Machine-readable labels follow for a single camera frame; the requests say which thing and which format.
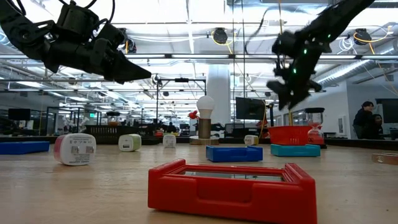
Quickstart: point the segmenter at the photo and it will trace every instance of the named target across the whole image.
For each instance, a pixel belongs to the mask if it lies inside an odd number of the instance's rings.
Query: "blue tray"
[[[48,152],[50,142],[0,142],[0,155],[22,155],[33,152]]]
[[[262,147],[206,146],[206,158],[211,162],[256,162],[262,160]]]
[[[321,156],[321,147],[309,144],[305,146],[281,146],[271,144],[271,154],[274,156],[317,157]]]

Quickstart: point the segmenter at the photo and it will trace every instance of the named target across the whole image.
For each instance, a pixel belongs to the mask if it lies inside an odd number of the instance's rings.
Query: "table surface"
[[[388,151],[330,146],[321,157],[300,158],[271,156],[269,146],[263,147],[262,162],[239,165],[298,164],[316,180],[319,224],[397,223],[398,166],[371,161],[372,153]],[[188,144],[144,146],[136,152],[98,146],[96,161],[80,167],[59,164],[51,152],[0,156],[1,223],[248,223],[147,208],[148,169],[177,158],[211,163],[204,146]]]

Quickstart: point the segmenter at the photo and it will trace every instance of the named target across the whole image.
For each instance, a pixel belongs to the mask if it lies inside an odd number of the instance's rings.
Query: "white light bulb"
[[[200,113],[200,118],[210,119],[211,112],[213,112],[215,102],[210,96],[203,96],[197,101],[197,107]]]

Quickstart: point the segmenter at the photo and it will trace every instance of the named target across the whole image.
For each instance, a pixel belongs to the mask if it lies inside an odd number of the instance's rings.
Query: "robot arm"
[[[107,22],[93,37],[93,31],[105,21],[71,1],[63,5],[57,23],[33,23],[12,0],[0,0],[0,25],[10,42],[29,58],[43,61],[52,72],[64,65],[120,84],[150,78],[150,72],[131,63],[118,50],[125,41],[121,30]]]
[[[278,36],[272,52],[278,55],[275,76],[282,77],[285,84],[278,81],[267,83],[268,88],[278,94],[279,109],[286,105],[293,108],[306,97],[309,89],[321,91],[322,87],[310,80],[315,74],[315,66],[322,53],[331,53],[329,44],[347,27],[351,20],[369,7],[374,0],[342,0],[319,14],[308,26],[294,34],[285,31]],[[285,66],[279,59],[286,55],[293,59]]]

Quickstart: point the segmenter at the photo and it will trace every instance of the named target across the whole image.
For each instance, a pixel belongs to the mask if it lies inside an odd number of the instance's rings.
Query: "ceiling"
[[[87,5],[91,0],[79,0],[81,6]],[[256,31],[259,21],[266,9],[265,26],[260,30],[248,44],[250,54],[270,55],[271,46],[280,32],[279,10],[274,2],[267,0],[117,0],[113,24],[116,27],[127,28],[129,38],[137,46],[139,54],[207,54],[207,55],[228,55],[243,54],[244,45],[249,37]],[[100,18],[108,18],[111,14],[112,1],[97,1],[91,7]],[[383,45],[395,39],[398,34],[396,25],[396,4],[382,6],[382,2],[375,3],[369,9],[359,14],[349,27],[342,33],[341,37],[331,43],[333,55],[355,55],[371,54],[368,45],[358,46],[353,39],[346,39],[348,34],[353,34],[357,28],[366,28],[371,34],[373,47],[378,53]],[[27,17],[33,22],[46,20],[57,20],[62,4],[57,0],[22,0],[27,10]],[[289,0],[282,1],[283,30],[299,30],[316,18],[317,14],[327,7],[328,0]],[[226,29],[229,36],[227,45],[218,45],[211,38],[215,28]],[[138,80],[131,83],[119,85],[112,82],[103,82],[102,77],[87,74],[72,68],[62,67],[56,74],[45,71],[42,63],[33,60],[22,59],[23,57],[12,58],[10,55],[19,55],[18,52],[2,35],[0,31],[0,77],[7,79],[21,79],[25,83],[12,82],[2,83],[3,88],[28,89],[28,90],[57,90],[50,91],[54,97],[60,98],[72,104],[92,103],[95,108],[102,111],[111,109],[132,111],[131,114],[141,113],[145,108],[146,116],[153,117],[151,110],[156,108],[155,84],[152,79]],[[219,58],[195,58],[184,56],[181,59],[148,58],[137,55],[128,55],[133,63],[136,63],[160,78],[190,78],[206,79],[209,71],[209,64],[229,64],[231,74],[231,87],[235,86],[234,96],[242,96],[243,89],[251,90],[246,93],[247,97],[256,97],[276,100],[275,96],[266,98],[266,82],[274,79],[272,72],[274,68],[271,60],[251,60],[245,63],[237,60],[235,73],[233,73],[234,62],[228,59]],[[320,60],[316,67],[317,75],[321,75],[332,68],[340,65],[353,63],[344,58],[338,60]],[[249,78],[245,80],[251,86],[243,86],[243,77],[240,70],[245,70]],[[368,77],[368,74],[360,74],[357,79],[351,78],[354,82],[361,78]],[[57,80],[68,80],[75,78],[75,83],[56,82]],[[32,84],[37,80],[56,80],[41,82],[39,85]],[[367,85],[380,85],[378,80],[368,80]],[[169,96],[159,95],[159,114],[167,116],[174,115],[186,118],[189,111],[195,110],[195,99],[204,95],[203,82],[175,83],[169,82],[162,91],[168,91]]]

